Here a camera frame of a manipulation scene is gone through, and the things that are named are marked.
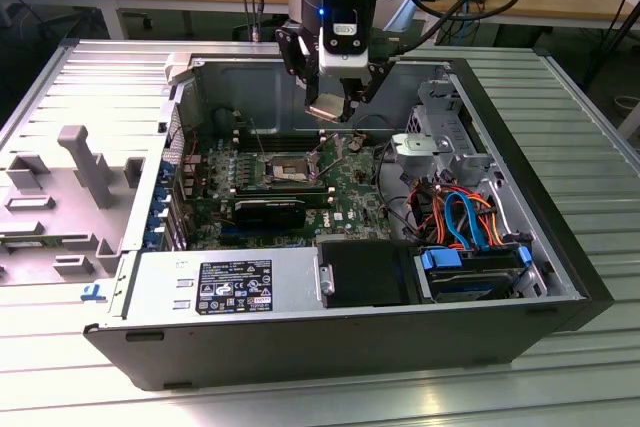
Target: connector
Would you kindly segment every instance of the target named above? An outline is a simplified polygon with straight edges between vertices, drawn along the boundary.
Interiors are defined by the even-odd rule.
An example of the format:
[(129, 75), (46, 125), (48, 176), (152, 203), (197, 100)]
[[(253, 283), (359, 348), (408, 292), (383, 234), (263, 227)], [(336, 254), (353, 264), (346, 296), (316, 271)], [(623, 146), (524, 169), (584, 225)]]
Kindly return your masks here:
[(522, 263), (527, 267), (531, 267), (533, 265), (533, 257), (531, 257), (531, 252), (524, 245), (518, 247), (518, 255), (522, 260)]
[(430, 249), (425, 250), (420, 256), (424, 270), (457, 269), (462, 267), (462, 259), (457, 250), (453, 249)]

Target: green circuit board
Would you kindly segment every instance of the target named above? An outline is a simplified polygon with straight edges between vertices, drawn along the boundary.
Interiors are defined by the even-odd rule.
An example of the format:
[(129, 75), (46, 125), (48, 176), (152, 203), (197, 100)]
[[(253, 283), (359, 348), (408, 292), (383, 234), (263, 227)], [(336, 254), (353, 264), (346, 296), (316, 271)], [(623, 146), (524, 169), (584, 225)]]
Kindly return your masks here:
[[(388, 239), (388, 217), (372, 183), (375, 171), (373, 147), (357, 152), (348, 148), (350, 135), (327, 141), (317, 155), (316, 174), (323, 186), (306, 192), (303, 185), (296, 194), (270, 193), (267, 199), (303, 200), (308, 206), (304, 227), (269, 232), (242, 232), (234, 224), (233, 207), (251, 195), (251, 189), (269, 184), (265, 171), (274, 159), (308, 158), (308, 152), (242, 152), (228, 141), (215, 142), (214, 148), (189, 159), (187, 170), (194, 172), (186, 181), (186, 211), (190, 213), (189, 248), (219, 250), (234, 248), (308, 247), (327, 238)], [(241, 188), (245, 197), (240, 195)]]

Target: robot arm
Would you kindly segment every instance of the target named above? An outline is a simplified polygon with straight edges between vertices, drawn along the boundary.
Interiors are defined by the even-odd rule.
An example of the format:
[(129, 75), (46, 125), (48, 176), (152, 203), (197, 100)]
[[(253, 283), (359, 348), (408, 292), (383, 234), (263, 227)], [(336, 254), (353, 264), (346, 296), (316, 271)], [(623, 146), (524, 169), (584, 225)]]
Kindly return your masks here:
[[(393, 67), (388, 58), (370, 55), (371, 30), (378, 0), (301, 0), (296, 21), (277, 32), (291, 75), (306, 88), (305, 105), (326, 120), (347, 121), (359, 102), (370, 102)], [(308, 55), (303, 52), (304, 44)], [(319, 93), (319, 75), (340, 78), (344, 99)], [(363, 84), (362, 78), (371, 78)]]

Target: motherboard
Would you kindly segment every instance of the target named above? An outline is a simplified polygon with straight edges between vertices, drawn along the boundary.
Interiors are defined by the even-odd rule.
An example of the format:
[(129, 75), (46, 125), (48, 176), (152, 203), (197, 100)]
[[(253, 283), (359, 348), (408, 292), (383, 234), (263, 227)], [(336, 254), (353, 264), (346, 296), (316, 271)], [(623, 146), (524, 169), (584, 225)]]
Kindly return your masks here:
[(183, 161), (188, 248), (389, 239), (388, 211), (374, 176), (374, 146), (360, 136), (212, 139)]

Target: power supply label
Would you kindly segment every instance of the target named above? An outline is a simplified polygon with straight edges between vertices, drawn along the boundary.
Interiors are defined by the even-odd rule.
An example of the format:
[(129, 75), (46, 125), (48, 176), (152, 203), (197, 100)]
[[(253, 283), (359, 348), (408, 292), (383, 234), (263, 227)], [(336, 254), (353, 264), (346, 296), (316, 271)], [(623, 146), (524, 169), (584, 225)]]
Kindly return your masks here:
[(196, 311), (200, 315), (273, 310), (270, 260), (200, 264)]

